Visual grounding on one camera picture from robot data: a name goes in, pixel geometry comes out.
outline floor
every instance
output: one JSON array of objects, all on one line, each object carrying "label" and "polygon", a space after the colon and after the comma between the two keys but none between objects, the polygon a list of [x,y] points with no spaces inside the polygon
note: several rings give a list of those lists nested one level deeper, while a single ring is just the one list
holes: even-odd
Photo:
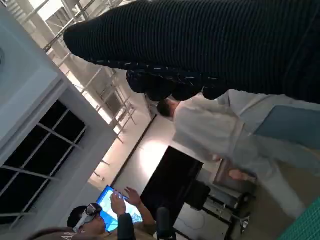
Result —
[{"label": "floor", "polygon": [[[304,170],[280,163],[283,175],[294,188],[306,206],[320,196],[320,178]],[[246,211],[251,212],[247,230],[239,236],[239,228],[233,232],[233,240],[276,240],[293,223],[276,202],[261,187],[256,193],[256,201]]]}]

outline sleeve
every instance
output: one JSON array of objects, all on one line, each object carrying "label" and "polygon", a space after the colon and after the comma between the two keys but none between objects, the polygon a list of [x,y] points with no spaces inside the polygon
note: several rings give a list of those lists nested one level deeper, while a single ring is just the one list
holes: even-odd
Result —
[{"label": "sleeve", "polygon": [[152,225],[146,225],[143,222],[136,222],[133,226],[135,229],[138,229],[138,230],[140,230],[144,233],[147,233],[151,236],[153,236],[157,231],[156,222],[154,222],[154,224],[152,224]]}]

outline white wall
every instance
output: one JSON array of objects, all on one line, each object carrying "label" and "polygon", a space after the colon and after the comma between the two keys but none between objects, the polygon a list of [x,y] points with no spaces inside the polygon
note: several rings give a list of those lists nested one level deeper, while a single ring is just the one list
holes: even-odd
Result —
[{"label": "white wall", "polygon": [[125,188],[129,186],[141,194],[159,165],[174,134],[175,129],[172,122],[157,116],[116,180],[114,188],[124,192]]}]

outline dark ribbed sweater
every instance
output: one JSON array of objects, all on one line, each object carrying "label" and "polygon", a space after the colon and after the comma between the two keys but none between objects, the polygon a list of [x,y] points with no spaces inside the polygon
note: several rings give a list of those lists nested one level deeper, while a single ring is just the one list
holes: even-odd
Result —
[{"label": "dark ribbed sweater", "polygon": [[172,67],[211,76],[226,89],[320,103],[319,6],[320,0],[136,1],[71,26],[64,40],[95,64]]}]

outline tablet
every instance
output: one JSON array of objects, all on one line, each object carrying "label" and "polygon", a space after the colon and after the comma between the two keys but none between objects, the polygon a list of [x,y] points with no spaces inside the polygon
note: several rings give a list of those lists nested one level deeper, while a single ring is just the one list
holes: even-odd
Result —
[{"label": "tablet", "polygon": [[[96,201],[102,207],[100,216],[105,222],[105,230],[109,232],[115,230],[118,227],[118,216],[111,209],[110,197],[113,192],[114,189],[112,187],[106,186],[106,188],[103,190],[98,200]],[[138,209],[135,206],[129,204],[127,201],[124,202],[126,207],[125,212],[131,215],[133,223],[142,222],[142,216]]]}]

